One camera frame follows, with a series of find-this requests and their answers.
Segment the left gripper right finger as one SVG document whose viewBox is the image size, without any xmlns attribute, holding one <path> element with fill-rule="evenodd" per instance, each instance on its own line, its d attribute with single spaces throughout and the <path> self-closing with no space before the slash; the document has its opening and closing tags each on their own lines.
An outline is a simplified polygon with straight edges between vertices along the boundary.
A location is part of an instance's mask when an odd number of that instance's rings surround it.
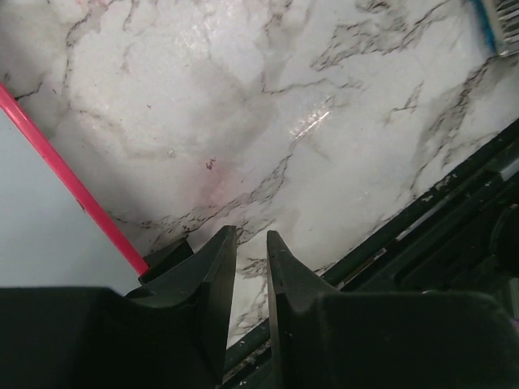
<svg viewBox="0 0 519 389">
<path fill-rule="evenodd" d="M 518 334 L 481 293 L 343 293 L 267 235 L 276 388 L 515 388 Z"/>
</svg>

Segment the pink framed whiteboard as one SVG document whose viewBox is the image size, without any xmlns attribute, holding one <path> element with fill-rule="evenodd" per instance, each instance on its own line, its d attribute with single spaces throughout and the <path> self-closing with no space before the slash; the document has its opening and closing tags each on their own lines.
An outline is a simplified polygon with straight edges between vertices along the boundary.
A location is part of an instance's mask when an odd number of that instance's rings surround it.
<svg viewBox="0 0 519 389">
<path fill-rule="evenodd" d="M 1 89 L 1 286 L 128 293 L 192 253 L 185 240 L 141 257 Z"/>
</svg>

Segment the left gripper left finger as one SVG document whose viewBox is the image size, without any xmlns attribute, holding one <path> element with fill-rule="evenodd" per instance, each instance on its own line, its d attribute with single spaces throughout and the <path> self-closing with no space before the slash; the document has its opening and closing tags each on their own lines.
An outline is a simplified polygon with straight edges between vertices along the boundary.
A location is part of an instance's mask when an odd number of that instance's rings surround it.
<svg viewBox="0 0 519 389">
<path fill-rule="evenodd" d="M 237 231 L 127 295 L 1 291 L 4 388 L 214 388 L 224 377 Z"/>
</svg>

